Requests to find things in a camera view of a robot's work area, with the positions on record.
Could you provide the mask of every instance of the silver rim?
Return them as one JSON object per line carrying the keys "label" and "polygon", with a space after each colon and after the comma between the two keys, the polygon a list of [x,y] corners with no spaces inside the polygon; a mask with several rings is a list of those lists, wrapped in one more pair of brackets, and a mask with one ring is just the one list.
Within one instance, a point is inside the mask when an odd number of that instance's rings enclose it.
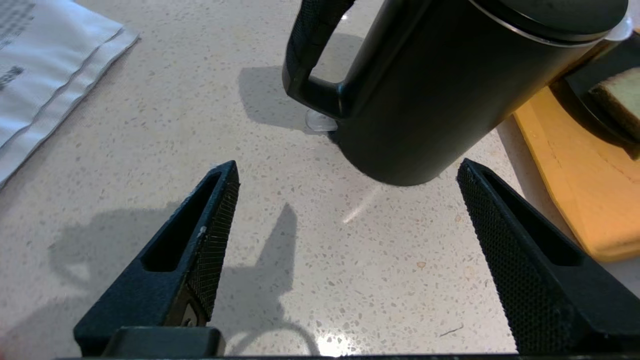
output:
{"label": "silver rim", "polygon": [[591,41],[591,42],[581,42],[579,44],[564,44],[562,42],[555,42],[555,41],[551,41],[545,38],[541,38],[541,37],[537,37],[536,35],[532,35],[529,33],[526,33],[524,31],[522,31],[521,29],[516,28],[515,26],[509,24],[508,22],[496,17],[494,14],[486,11],[482,6],[478,5],[474,0],[468,0],[470,3],[472,3],[478,10],[480,10],[483,14],[487,15],[491,20],[497,22],[498,24],[504,26],[505,28],[513,31],[514,33],[528,38],[529,40],[533,40],[535,42],[539,42],[541,44],[545,44],[545,45],[550,45],[550,46],[555,46],[555,47],[586,47],[586,46],[591,46],[591,45],[595,45],[597,42],[601,41],[604,37],[599,38],[597,40]]}

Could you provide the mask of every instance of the clear plastic piece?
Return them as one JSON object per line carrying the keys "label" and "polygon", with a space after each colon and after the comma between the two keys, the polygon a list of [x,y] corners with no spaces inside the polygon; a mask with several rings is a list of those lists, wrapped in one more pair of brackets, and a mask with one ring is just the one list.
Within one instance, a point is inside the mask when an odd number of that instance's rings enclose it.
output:
{"label": "clear plastic piece", "polygon": [[313,131],[336,131],[338,124],[332,118],[315,110],[307,111],[307,127]]}
{"label": "clear plastic piece", "polygon": [[608,41],[625,41],[634,32],[634,21],[631,17],[631,6],[627,8],[627,13],[622,21],[609,32],[605,38]]}

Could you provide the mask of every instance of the mug lid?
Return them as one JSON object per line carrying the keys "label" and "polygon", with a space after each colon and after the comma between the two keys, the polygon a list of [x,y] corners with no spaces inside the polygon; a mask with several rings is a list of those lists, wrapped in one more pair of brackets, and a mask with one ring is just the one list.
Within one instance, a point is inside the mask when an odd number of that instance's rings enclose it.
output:
{"label": "mug lid", "polygon": [[627,0],[471,0],[516,28],[549,40],[589,42],[625,16]]}

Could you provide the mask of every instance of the white speckled countertop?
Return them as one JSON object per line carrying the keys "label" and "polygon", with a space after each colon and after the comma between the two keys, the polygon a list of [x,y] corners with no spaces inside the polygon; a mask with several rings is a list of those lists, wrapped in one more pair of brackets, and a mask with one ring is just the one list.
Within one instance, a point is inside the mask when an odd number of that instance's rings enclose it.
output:
{"label": "white speckled countertop", "polygon": [[[228,353],[515,350],[454,180],[461,159],[396,188],[305,130],[280,80],[298,0],[81,3],[141,40],[0,192],[7,360],[79,355],[75,323],[228,160],[242,186],[212,319]],[[379,6],[356,3],[322,77],[346,73]],[[548,208],[519,136],[507,122],[465,156]]]}

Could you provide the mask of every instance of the mug handle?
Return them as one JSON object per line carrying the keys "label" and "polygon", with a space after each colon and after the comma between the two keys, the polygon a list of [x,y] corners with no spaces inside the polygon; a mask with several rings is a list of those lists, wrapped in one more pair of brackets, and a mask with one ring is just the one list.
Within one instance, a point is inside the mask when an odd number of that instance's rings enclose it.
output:
{"label": "mug handle", "polygon": [[339,85],[310,74],[333,30],[354,1],[302,0],[282,67],[282,84],[288,96],[336,119],[344,113]]}

